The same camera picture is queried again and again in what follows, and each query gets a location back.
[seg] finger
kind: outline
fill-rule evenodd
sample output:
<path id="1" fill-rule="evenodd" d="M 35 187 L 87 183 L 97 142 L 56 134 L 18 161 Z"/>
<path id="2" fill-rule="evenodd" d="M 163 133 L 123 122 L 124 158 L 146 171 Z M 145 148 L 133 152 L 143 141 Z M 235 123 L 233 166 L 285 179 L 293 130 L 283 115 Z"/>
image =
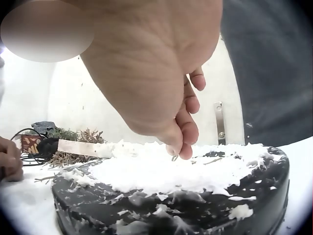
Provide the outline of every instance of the finger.
<path id="1" fill-rule="evenodd" d="M 192 157 L 191 145 L 197 142 L 199 131 L 191 115 L 187 112 L 185 104 L 179 110 L 176 116 L 177 125 L 180 127 L 183 136 L 183 145 L 179 156 L 182 159 Z"/>
<path id="2" fill-rule="evenodd" d="M 160 141 L 167 145 L 166 150 L 170 155 L 178 155 L 182 149 L 182 131 L 173 119 L 167 128 L 158 136 Z"/>
<path id="3" fill-rule="evenodd" d="M 200 103 L 186 75 L 184 76 L 184 100 L 187 112 L 195 114 L 199 111 Z"/>
<path id="4" fill-rule="evenodd" d="M 12 182 L 12 181 L 21 181 L 23 179 L 23 170 L 19 169 L 16 173 L 7 176 L 5 179 L 8 182 Z"/>
<path id="5" fill-rule="evenodd" d="M 0 145 L 1 151 L 8 154 L 9 156 L 15 157 L 16 156 L 16 144 L 8 139 L 0 137 Z"/>
<path id="6" fill-rule="evenodd" d="M 17 164 L 14 167 L 6 168 L 6 179 L 8 181 L 15 181 L 20 179 L 20 174 L 23 174 L 23 161 L 21 159 L 18 160 Z"/>
<path id="7" fill-rule="evenodd" d="M 15 159 L 19 161 L 21 159 L 22 152 L 19 148 L 15 147 Z"/>
<path id="8" fill-rule="evenodd" d="M 191 83 L 197 90 L 202 91 L 205 88 L 206 82 L 201 67 L 190 73 L 189 76 Z"/>
<path id="9" fill-rule="evenodd" d="M 14 167 L 16 165 L 16 159 L 9 156 L 6 153 L 0 153 L 0 166 Z"/>

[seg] green plant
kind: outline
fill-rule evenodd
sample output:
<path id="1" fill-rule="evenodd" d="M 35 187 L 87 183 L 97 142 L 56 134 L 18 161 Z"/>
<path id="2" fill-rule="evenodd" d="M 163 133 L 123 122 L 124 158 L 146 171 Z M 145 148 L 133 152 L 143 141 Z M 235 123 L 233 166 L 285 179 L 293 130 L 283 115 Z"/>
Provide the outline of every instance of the green plant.
<path id="1" fill-rule="evenodd" d="M 59 138 L 59 139 L 77 141 L 78 140 L 78 133 L 71 131 L 71 130 L 65 130 L 63 128 L 57 127 L 54 130 L 51 130 L 48 132 L 48 137 L 49 138 Z"/>

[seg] white substance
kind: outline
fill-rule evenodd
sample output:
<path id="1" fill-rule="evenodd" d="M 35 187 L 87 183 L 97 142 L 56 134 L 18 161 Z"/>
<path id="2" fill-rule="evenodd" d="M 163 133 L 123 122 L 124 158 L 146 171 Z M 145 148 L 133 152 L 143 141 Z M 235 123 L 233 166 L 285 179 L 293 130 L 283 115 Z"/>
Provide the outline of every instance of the white substance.
<path id="1" fill-rule="evenodd" d="M 176 213 L 176 214 L 181 214 L 181 212 L 179 210 L 171 209 L 167 205 L 164 205 L 164 204 L 157 204 L 156 205 L 156 211 L 153 212 L 153 214 L 154 215 L 159 215 L 162 212 L 173 212 L 173 213 Z"/>
<path id="2" fill-rule="evenodd" d="M 213 194 L 231 196 L 227 188 L 231 185 L 239 186 L 242 178 L 263 164 L 263 156 L 267 153 L 267 148 L 261 144 L 193 146 L 193 157 L 190 160 L 178 158 L 172 162 L 165 145 L 156 142 L 141 145 L 120 141 L 117 144 L 110 143 L 107 149 L 112 149 L 112 157 L 90 167 L 91 175 L 98 182 L 112 186 L 115 191 L 127 193 L 142 190 L 145 197 L 152 194 L 160 197 L 159 193 L 171 194 L 180 190 L 203 193 L 204 189 Z M 205 163 L 219 157 L 197 157 L 210 151 L 225 152 L 225 157 L 210 164 Z M 235 159 L 235 154 L 241 156 L 241 159 Z M 275 161 L 281 158 L 281 155 L 266 156 Z"/>
<path id="3" fill-rule="evenodd" d="M 125 225 L 123 220 L 116 221 L 117 235 L 148 234 L 148 225 L 142 221 L 133 221 Z"/>
<path id="4" fill-rule="evenodd" d="M 252 196 L 252 197 L 230 197 L 228 198 L 228 200 L 232 200 L 232 201 L 242 201 L 242 200 L 249 200 L 249 201 L 254 201 L 256 200 L 256 196 Z"/>
<path id="5" fill-rule="evenodd" d="M 157 197 L 161 200 L 161 201 L 164 201 L 165 199 L 167 199 L 168 198 L 168 195 L 166 195 L 166 194 L 157 194 Z"/>
<path id="6" fill-rule="evenodd" d="M 121 215 L 126 214 L 127 212 L 129 212 L 129 210 L 120 211 L 118 212 L 118 215 L 121 216 Z"/>
<path id="7" fill-rule="evenodd" d="M 230 210 L 228 218 L 230 220 L 236 218 L 237 220 L 242 220 L 244 218 L 250 217 L 253 214 L 253 209 L 249 209 L 247 204 L 238 205 Z"/>
<path id="8" fill-rule="evenodd" d="M 74 168 L 71 171 L 64 171 L 62 173 L 62 176 L 66 180 L 73 180 L 73 182 L 81 185 L 82 187 L 86 187 L 87 185 L 94 186 L 97 182 L 89 176 L 84 175 L 83 172 L 78 170 L 77 168 Z"/>

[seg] white wall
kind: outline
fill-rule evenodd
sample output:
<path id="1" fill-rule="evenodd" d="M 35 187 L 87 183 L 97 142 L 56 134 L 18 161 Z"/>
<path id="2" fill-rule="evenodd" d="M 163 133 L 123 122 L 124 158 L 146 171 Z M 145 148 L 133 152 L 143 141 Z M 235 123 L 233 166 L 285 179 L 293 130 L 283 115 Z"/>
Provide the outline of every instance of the white wall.
<path id="1" fill-rule="evenodd" d="M 50 81 L 55 63 L 22 59 L 8 50 L 0 69 L 5 92 L 0 105 L 0 135 L 11 138 L 34 122 L 47 120 Z"/>
<path id="2" fill-rule="evenodd" d="M 223 102 L 227 143 L 244 144 L 242 110 L 233 68 L 220 39 L 212 58 L 203 65 L 207 86 L 197 92 L 201 108 L 194 119 L 200 130 L 198 144 L 218 144 L 213 103 Z M 57 63 L 50 86 L 48 120 L 72 130 L 104 131 L 103 138 L 117 142 L 150 142 L 152 137 L 133 133 L 107 102 L 78 57 Z"/>

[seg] dry grass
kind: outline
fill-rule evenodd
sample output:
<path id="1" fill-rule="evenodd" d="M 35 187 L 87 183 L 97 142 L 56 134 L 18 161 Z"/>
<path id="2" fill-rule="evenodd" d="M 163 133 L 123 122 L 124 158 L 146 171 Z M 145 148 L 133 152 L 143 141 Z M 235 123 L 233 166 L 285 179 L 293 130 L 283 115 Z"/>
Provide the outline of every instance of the dry grass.
<path id="1" fill-rule="evenodd" d="M 106 143 L 100 135 L 103 133 L 103 131 L 99 132 L 94 130 L 90 131 L 89 129 L 86 129 L 85 131 L 78 132 L 78 142 L 84 142 L 84 143 L 93 143 L 93 144 L 103 144 Z M 72 153 L 66 153 L 66 152 L 59 152 L 57 151 L 50 161 L 48 161 L 48 164 L 51 165 L 52 168 L 54 167 L 64 167 L 68 165 L 72 165 L 75 163 L 84 163 L 92 160 L 98 159 L 97 157 L 92 156 L 85 156 L 85 155 L 78 155 L 78 154 L 72 154 Z"/>

